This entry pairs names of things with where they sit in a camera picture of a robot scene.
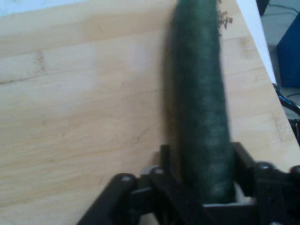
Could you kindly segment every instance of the wood grain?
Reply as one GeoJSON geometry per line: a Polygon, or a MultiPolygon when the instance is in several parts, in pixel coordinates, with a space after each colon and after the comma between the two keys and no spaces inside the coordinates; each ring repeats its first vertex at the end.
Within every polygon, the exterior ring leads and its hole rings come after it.
{"type": "MultiPolygon", "coordinates": [[[[166,143],[174,0],[89,1],[0,18],[0,224],[74,225],[116,173],[166,143]]],[[[234,0],[222,30],[232,139],[287,171],[300,152],[234,0]]]]}

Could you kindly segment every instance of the blue box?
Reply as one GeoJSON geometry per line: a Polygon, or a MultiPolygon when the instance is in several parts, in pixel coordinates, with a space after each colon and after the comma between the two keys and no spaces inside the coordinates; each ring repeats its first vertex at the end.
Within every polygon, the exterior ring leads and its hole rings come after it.
{"type": "Polygon", "coordinates": [[[300,88],[300,13],[277,45],[281,84],[300,88]]]}

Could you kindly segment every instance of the cucumber skin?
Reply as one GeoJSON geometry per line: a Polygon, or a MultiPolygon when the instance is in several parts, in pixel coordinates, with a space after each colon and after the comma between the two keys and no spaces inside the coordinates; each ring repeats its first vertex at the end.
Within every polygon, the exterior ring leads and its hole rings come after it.
{"type": "Polygon", "coordinates": [[[202,203],[234,201],[214,0],[180,0],[172,23],[173,90],[180,172],[202,203]]]}

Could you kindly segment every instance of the gray floor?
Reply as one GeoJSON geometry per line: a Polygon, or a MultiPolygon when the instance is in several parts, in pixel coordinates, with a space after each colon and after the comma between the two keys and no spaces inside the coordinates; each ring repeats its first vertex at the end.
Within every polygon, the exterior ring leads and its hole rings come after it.
{"type": "MultiPolygon", "coordinates": [[[[300,0],[270,0],[270,4],[277,4],[287,7],[295,8],[300,11],[300,0]]],[[[278,64],[278,57],[276,46],[285,34],[289,26],[292,24],[297,13],[284,8],[268,6],[264,15],[261,17],[264,34],[266,36],[270,57],[275,73],[277,84],[281,86],[280,70],[278,64]]],[[[284,95],[293,93],[300,93],[300,88],[281,88],[284,95]]],[[[291,100],[300,104],[300,95],[290,97],[291,100]]],[[[294,113],[286,110],[289,118],[298,118],[294,113]]]]}

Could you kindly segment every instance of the wooden board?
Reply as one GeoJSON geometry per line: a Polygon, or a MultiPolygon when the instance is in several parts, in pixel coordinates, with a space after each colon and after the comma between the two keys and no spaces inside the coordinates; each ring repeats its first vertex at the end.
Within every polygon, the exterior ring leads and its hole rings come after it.
{"type": "MultiPolygon", "coordinates": [[[[166,143],[174,0],[88,1],[0,18],[2,225],[74,225],[116,173],[166,143]]],[[[232,139],[287,171],[300,152],[234,0],[222,28],[232,139]]]]}

